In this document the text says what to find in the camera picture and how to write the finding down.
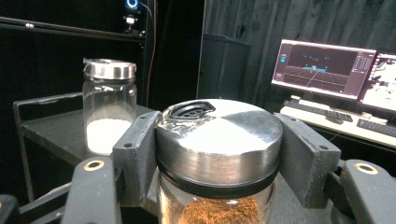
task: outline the software interface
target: software interface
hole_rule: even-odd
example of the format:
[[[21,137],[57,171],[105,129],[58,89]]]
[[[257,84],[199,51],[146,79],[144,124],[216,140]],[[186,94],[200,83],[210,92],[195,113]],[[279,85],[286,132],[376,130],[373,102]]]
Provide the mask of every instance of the software interface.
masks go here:
[[[396,53],[377,53],[360,101],[396,111]]]
[[[374,56],[373,49],[282,40],[272,83],[357,100]]]

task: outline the jar with white powder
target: jar with white powder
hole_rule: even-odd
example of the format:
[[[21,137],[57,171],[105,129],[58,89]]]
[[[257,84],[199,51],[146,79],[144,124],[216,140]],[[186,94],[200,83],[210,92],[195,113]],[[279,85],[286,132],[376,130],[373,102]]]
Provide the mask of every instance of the jar with white powder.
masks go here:
[[[110,155],[136,118],[136,65],[84,59],[83,109],[87,149]]]

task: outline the glass jar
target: glass jar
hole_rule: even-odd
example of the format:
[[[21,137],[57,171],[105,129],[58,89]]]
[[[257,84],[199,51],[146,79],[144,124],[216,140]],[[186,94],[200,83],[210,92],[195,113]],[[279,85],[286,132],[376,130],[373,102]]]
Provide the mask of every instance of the glass jar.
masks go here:
[[[155,128],[159,221],[269,223],[283,129],[269,112],[229,100],[172,105]]]
[[[87,149],[108,156],[136,118],[134,63],[84,59],[83,110]]]
[[[175,187],[164,175],[159,175],[157,190],[161,205],[160,223],[258,224],[270,223],[276,182],[246,197],[213,199],[188,193]]]

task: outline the jar lid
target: jar lid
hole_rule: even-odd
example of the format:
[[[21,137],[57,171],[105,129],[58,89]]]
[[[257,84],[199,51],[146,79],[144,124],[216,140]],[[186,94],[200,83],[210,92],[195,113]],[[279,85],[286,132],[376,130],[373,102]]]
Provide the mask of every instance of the jar lid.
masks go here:
[[[282,125],[257,106],[219,99],[173,105],[159,116],[156,134],[162,174],[195,195],[244,197],[276,177]]]
[[[136,72],[135,63],[110,59],[85,59],[84,74],[88,77],[103,79],[132,79]]]

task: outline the cable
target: cable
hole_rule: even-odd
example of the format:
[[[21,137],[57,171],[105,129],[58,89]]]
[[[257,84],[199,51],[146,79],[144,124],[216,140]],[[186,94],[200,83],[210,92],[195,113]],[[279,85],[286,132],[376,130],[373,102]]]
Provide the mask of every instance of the cable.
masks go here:
[[[155,0],[153,0],[154,3],[154,16],[151,13],[151,10],[149,9],[148,6],[146,6],[145,4],[139,2],[140,5],[142,5],[143,7],[145,7],[148,10],[148,13],[151,17],[152,20],[152,27],[153,27],[153,48],[152,48],[152,55],[151,55],[151,62],[149,65],[149,69],[148,69],[148,85],[147,85],[147,93],[146,93],[146,107],[149,107],[149,84],[150,84],[150,80],[151,80],[151,70],[152,70],[152,65],[153,65],[153,61],[154,61],[154,54],[155,54],[155,46],[157,44],[157,2]]]
[[[333,136],[331,139],[329,139],[329,142],[331,142],[336,136],[338,136],[338,134],[340,134],[340,133],[337,133],[335,136]]]

